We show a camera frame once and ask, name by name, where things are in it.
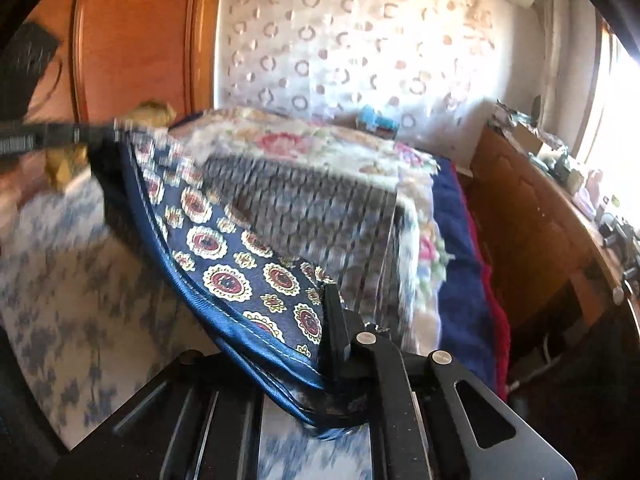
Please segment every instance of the white stitching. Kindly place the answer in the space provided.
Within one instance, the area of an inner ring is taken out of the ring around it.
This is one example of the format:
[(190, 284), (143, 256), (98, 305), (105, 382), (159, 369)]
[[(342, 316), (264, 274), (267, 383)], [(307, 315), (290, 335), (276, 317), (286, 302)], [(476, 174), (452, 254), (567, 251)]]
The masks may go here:
[[(130, 147), (129, 147), (129, 146), (127, 147), (127, 150), (128, 150), (128, 152), (129, 152), (129, 162), (133, 162), (133, 161), (132, 161), (132, 158), (131, 158), (131, 149), (130, 149)], [(149, 220), (149, 223), (150, 223), (151, 225), (154, 225), (154, 224), (155, 224), (155, 222), (154, 222), (154, 221), (152, 221), (151, 216), (149, 216), (149, 212), (146, 210), (146, 205), (145, 205), (145, 203), (144, 203), (144, 201), (145, 201), (145, 200), (144, 200), (144, 197), (143, 197), (143, 195), (142, 195), (142, 187), (140, 186), (140, 178), (138, 177), (138, 171), (137, 171), (137, 169), (136, 169), (136, 167), (135, 167), (135, 166), (133, 167), (133, 173), (134, 173), (134, 175), (135, 175), (135, 177), (136, 177), (136, 184), (138, 185), (138, 192), (140, 193), (140, 197), (142, 198), (143, 208), (144, 208), (144, 210), (145, 210), (146, 218)], [(152, 229), (152, 231), (153, 231), (154, 237), (156, 238), (156, 241), (158, 241), (158, 242), (159, 242), (159, 241), (160, 241), (160, 239), (158, 238), (158, 233), (156, 233), (156, 229), (155, 229), (155, 228), (153, 228), (153, 229)], [(193, 288), (189, 283), (185, 282), (185, 281), (184, 281), (184, 279), (183, 279), (181, 276), (178, 276), (178, 277), (179, 277), (180, 281), (182, 282), (182, 284), (183, 284), (183, 285), (185, 285), (185, 286), (186, 286), (188, 289), (190, 289), (192, 292), (194, 292), (194, 293), (196, 294), (196, 296), (198, 296), (201, 300), (207, 301), (207, 303), (209, 302), (209, 300), (208, 300), (206, 297), (204, 297), (203, 295), (201, 295), (201, 294), (200, 294), (200, 292), (199, 292), (198, 290), (194, 289), (194, 288)], [(228, 313), (226, 313), (226, 312), (225, 312), (224, 310), (222, 310), (221, 308), (219, 308), (219, 309), (218, 309), (218, 311), (219, 311), (219, 312), (221, 312), (222, 314), (224, 314), (225, 316), (227, 316), (227, 317), (228, 317), (231, 321), (233, 321), (234, 323), (240, 324), (240, 322), (239, 322), (239, 321), (237, 321), (237, 320), (233, 319), (233, 318), (232, 318)], [(250, 328), (250, 327), (247, 327), (247, 326), (244, 326), (244, 325), (241, 325), (241, 324), (240, 324), (240, 326), (242, 326), (243, 328), (247, 329), (247, 330), (248, 330), (249, 332), (251, 332), (255, 337), (257, 337), (260, 341), (262, 341), (263, 343), (265, 343), (265, 345), (267, 345), (267, 346), (268, 346), (268, 347), (270, 347), (271, 349), (275, 350), (277, 353), (279, 353), (279, 354), (283, 355), (285, 358), (287, 358), (287, 359), (291, 359), (291, 360), (293, 360), (293, 361), (295, 361), (295, 362), (297, 362), (297, 363), (300, 363), (300, 364), (302, 364), (302, 365), (305, 365), (307, 368), (309, 368), (310, 370), (312, 370), (316, 375), (318, 375), (319, 377), (322, 377), (322, 375), (320, 375), (320, 373), (319, 373), (317, 370), (315, 370), (315, 368), (313, 368), (313, 367), (312, 367), (311, 365), (309, 365), (308, 363), (305, 363), (304, 361), (299, 361), (299, 360), (298, 360), (298, 359), (296, 359), (295, 357), (288, 356), (288, 355), (286, 355), (282, 350), (278, 350), (277, 348), (273, 347), (273, 346), (272, 346), (268, 341), (265, 341), (265, 340), (264, 340), (264, 339), (262, 339), (262, 338), (261, 338), (257, 333), (255, 333), (253, 330), (251, 330), (251, 328)]]

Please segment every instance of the bed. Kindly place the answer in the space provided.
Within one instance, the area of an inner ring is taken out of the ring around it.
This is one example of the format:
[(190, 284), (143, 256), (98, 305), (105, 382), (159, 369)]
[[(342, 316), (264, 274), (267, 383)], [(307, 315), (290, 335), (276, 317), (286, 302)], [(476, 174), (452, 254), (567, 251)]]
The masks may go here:
[[(207, 112), (172, 133), (200, 162), (211, 153), (243, 153), (330, 167), (395, 189), (417, 226), (405, 233), (405, 255), (416, 265), (401, 284), (416, 284), (410, 332), (417, 350), (447, 349), (504, 393), (508, 330), (450, 161), (251, 108)], [(181, 351), (216, 351), (157, 269), (104, 225), (95, 180), (70, 195), (28, 203), (0, 266), (4, 328), (36, 401), (69, 448)], [(348, 478), (370, 473), (366, 427), (315, 441), (267, 402), (261, 443), (261, 478), (314, 478), (336, 468), (351, 471)]]

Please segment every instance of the wooden desk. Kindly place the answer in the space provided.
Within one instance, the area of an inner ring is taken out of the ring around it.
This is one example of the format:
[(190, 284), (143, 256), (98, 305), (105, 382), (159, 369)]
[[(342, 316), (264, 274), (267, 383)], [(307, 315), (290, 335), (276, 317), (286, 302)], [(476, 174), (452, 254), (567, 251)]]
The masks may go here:
[[(585, 323), (593, 324), (611, 304), (611, 291), (622, 276), (620, 262), (602, 247), (596, 226), (551, 177), (487, 127), (471, 170), (469, 209), (511, 327), (545, 310), (567, 283)], [(595, 290), (585, 275), (593, 266), (600, 268), (609, 290)]]

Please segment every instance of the window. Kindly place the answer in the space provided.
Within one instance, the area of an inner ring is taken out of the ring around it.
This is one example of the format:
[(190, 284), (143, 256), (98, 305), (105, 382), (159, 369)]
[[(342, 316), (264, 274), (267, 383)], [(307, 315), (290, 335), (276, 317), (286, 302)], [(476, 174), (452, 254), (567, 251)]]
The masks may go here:
[(604, 172), (601, 194), (618, 197), (625, 218), (640, 227), (640, 66), (609, 31), (577, 160)]

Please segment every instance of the navy blue blanket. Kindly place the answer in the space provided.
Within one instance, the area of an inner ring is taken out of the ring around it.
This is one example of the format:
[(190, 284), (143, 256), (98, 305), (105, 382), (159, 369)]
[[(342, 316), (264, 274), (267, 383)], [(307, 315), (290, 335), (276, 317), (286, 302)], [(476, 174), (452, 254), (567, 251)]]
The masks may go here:
[(476, 255), (456, 170), (449, 159), (436, 160), (440, 172), (433, 179), (434, 218), (447, 253), (455, 255), (438, 295), (440, 348), (496, 391), (494, 318), (482, 284), (482, 261)]

